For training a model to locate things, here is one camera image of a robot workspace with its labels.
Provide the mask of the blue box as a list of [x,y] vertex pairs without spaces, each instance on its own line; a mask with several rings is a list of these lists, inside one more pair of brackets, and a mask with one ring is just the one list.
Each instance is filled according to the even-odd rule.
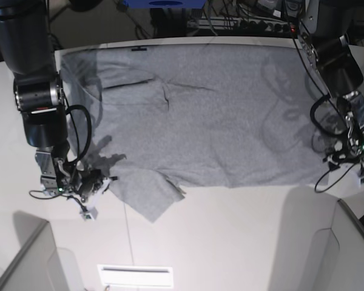
[[206,0],[126,0],[128,8],[202,8]]

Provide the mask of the grey T-shirt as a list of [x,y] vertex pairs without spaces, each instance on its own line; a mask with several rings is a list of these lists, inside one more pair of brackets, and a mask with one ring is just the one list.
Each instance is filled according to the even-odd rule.
[[309,185],[327,170],[319,98],[293,48],[235,44],[81,50],[62,56],[71,104],[90,113],[83,163],[156,221],[183,187]]

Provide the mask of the white power strip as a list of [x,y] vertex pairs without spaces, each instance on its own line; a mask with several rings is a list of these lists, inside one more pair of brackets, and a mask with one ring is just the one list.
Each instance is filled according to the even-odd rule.
[[271,18],[239,18],[239,17],[213,17],[209,21],[205,17],[192,19],[187,27],[194,30],[209,30],[220,34],[226,32],[257,32],[257,33],[289,33],[290,26],[284,21]]

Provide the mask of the grey right partition panel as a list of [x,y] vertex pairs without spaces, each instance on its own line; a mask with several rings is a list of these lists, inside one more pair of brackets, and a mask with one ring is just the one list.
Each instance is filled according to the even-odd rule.
[[344,200],[315,232],[300,290],[364,290],[364,227]]

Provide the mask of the grey left partition panel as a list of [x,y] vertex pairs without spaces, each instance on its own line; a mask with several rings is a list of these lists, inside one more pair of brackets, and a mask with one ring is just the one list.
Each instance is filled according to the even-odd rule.
[[51,225],[43,220],[0,277],[0,290],[69,290]]

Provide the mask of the grey partition panel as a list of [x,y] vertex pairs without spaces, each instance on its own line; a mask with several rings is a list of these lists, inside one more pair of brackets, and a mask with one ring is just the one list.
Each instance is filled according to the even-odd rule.
[[51,225],[43,220],[0,277],[0,290],[69,290]]
[[364,290],[364,227],[344,200],[315,232],[300,290]]

